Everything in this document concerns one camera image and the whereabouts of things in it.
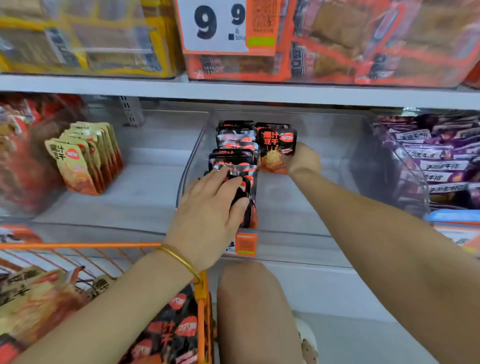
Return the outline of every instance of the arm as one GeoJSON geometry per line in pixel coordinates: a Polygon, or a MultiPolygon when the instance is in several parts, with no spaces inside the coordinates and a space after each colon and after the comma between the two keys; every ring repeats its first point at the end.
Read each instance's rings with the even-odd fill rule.
{"type": "Polygon", "coordinates": [[[288,173],[385,308],[441,363],[480,357],[480,262],[424,221],[320,175],[299,143],[288,173]]]}
{"type": "MultiPolygon", "coordinates": [[[[230,204],[241,178],[214,170],[185,193],[164,244],[197,271],[215,263],[240,225],[248,199],[230,204]]],[[[191,272],[164,251],[139,260],[104,294],[22,353],[14,364],[116,364],[191,272]]]]}

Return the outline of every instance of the orange shopping basket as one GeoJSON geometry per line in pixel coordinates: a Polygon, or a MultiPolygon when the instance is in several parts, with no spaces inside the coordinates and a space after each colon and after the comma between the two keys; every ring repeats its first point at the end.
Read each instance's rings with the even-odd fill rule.
{"type": "MultiPolygon", "coordinates": [[[[12,273],[28,266],[45,271],[71,271],[83,267],[77,287],[91,288],[91,282],[103,274],[119,277],[136,260],[159,248],[161,243],[3,243],[0,244],[0,272],[12,273]]],[[[208,279],[201,272],[202,281],[195,285],[198,303],[198,363],[213,363],[212,297],[208,279]]]]}

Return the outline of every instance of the white shoe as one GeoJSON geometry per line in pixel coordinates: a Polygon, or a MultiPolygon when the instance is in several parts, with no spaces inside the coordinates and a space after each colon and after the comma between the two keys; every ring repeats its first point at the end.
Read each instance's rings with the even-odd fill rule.
{"type": "Polygon", "coordinates": [[[317,339],[312,328],[302,319],[295,318],[300,335],[303,364],[318,364],[317,339]]]}

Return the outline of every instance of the bangle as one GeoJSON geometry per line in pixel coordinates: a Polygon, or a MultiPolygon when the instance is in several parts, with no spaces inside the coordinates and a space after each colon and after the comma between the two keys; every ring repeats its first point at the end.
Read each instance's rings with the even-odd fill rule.
{"type": "Polygon", "coordinates": [[[197,277],[198,282],[194,282],[195,284],[199,284],[202,281],[202,278],[200,277],[200,274],[197,273],[195,269],[193,269],[192,265],[187,262],[185,259],[183,259],[180,255],[177,253],[171,251],[169,248],[167,248],[165,245],[162,245],[158,248],[159,250],[163,250],[164,252],[169,253],[171,256],[175,257],[177,260],[179,260],[195,277],[197,277]]]}

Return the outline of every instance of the forearm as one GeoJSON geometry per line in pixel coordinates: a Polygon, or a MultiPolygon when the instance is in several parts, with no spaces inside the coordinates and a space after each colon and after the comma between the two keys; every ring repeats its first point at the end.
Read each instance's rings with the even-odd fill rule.
{"type": "Polygon", "coordinates": [[[307,170],[292,179],[363,281],[437,359],[448,362],[453,356],[443,350],[452,353],[469,345],[455,327],[480,318],[480,264],[475,258],[404,211],[307,170]]]}
{"type": "Polygon", "coordinates": [[[116,364],[190,280],[192,274],[174,257],[162,251],[151,253],[14,364],[116,364]]]}

